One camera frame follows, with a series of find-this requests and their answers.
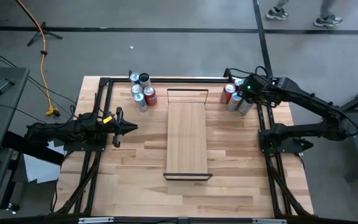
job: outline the yellow cable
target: yellow cable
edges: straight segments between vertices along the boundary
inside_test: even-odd
[[[40,25],[38,24],[38,22],[34,18],[34,16],[31,14],[31,12],[24,6],[24,4],[20,0],[16,0],[16,1],[23,7],[23,9],[26,11],[26,13],[28,13],[28,15],[32,18],[32,20],[35,22],[35,25],[37,25],[38,30],[40,31],[40,33],[42,35],[42,42],[44,43],[43,51],[46,51],[47,41],[45,40],[45,35],[44,35],[44,32],[42,31],[42,28],[40,27]],[[50,101],[48,86],[47,86],[47,82],[45,81],[45,77],[44,77],[44,61],[45,61],[45,55],[42,54],[40,71],[41,71],[42,80],[44,81],[44,85],[45,85],[46,92],[47,92],[47,97],[48,97],[48,102],[49,102],[49,110],[47,111],[47,115],[51,115],[51,114],[53,114],[54,108],[53,108],[52,103]]]

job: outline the wooden tabletop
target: wooden tabletop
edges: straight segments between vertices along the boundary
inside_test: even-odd
[[[76,114],[92,110],[99,78],[84,77]],[[143,113],[132,99],[130,83],[115,83],[113,86],[110,110],[115,112],[116,107],[121,106],[124,119],[138,124],[139,129],[122,136],[120,148],[111,144],[112,136],[109,136],[106,150],[102,153],[92,215],[273,217],[266,163],[257,139],[259,120],[256,106],[244,117],[226,111],[226,105],[219,102],[222,83],[152,85],[156,89],[158,105]],[[166,181],[163,177],[167,159],[167,88],[209,90],[205,104],[206,134],[208,172],[213,176],[208,181]],[[273,113],[276,123],[293,125],[288,103],[282,103],[273,109]],[[62,165],[56,209],[77,187],[83,157],[84,152],[74,152]],[[313,213],[300,158],[282,154],[282,160],[288,188],[302,206]],[[276,187],[284,211],[282,194]],[[82,208],[87,194],[86,190]]]

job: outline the white paper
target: white paper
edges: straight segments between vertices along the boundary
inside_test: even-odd
[[[63,146],[55,147],[53,141],[48,142],[48,148],[65,154]],[[24,155],[25,171],[27,172],[27,180],[29,182],[37,180],[37,183],[44,183],[51,180],[57,180],[60,175],[60,166],[47,161]]]

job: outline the gray concrete floor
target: gray concrete floor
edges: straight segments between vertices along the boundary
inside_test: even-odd
[[[24,4],[39,21],[50,26],[158,27],[158,28],[256,28],[251,0],[26,0]],[[275,1],[261,0],[262,15]],[[319,1],[294,0],[288,4],[287,21],[265,21],[267,29],[314,29]],[[338,29],[358,29],[358,0],[337,1],[334,11],[345,18]],[[6,26],[31,26],[14,1],[0,0],[0,19]],[[42,41],[26,44],[33,32],[0,31],[0,54],[18,67],[39,74]],[[48,86],[71,99],[80,91],[85,75],[126,75],[128,69],[151,75],[220,77],[226,67],[253,71],[263,65],[257,34],[183,33],[68,33],[63,40],[47,39],[45,75]],[[342,105],[358,92],[358,35],[267,35],[267,47],[276,77],[290,77],[306,91]],[[66,110],[70,102],[54,96]],[[30,83],[19,108],[47,122],[47,100]],[[295,124],[319,118],[291,105]],[[10,130],[25,133],[34,120],[16,113]],[[358,165],[349,141],[312,139],[306,151],[306,177],[315,214],[326,218],[358,220],[358,181],[348,184],[344,175]],[[40,198],[39,192],[48,193]],[[47,213],[53,183],[18,187],[14,201],[22,206],[20,216]],[[1,217],[11,217],[0,211]]]

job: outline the gray shoe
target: gray shoe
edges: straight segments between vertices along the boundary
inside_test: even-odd
[[[339,24],[341,24],[343,21],[342,18],[339,18],[339,17],[336,17],[334,14],[330,15],[329,17],[327,18],[317,18],[313,24],[316,26],[316,27],[335,27],[335,26],[338,26]]]
[[[275,8],[269,10],[266,13],[267,19],[278,19],[278,20],[286,20],[288,18],[289,14],[284,11],[284,9],[277,10]]]

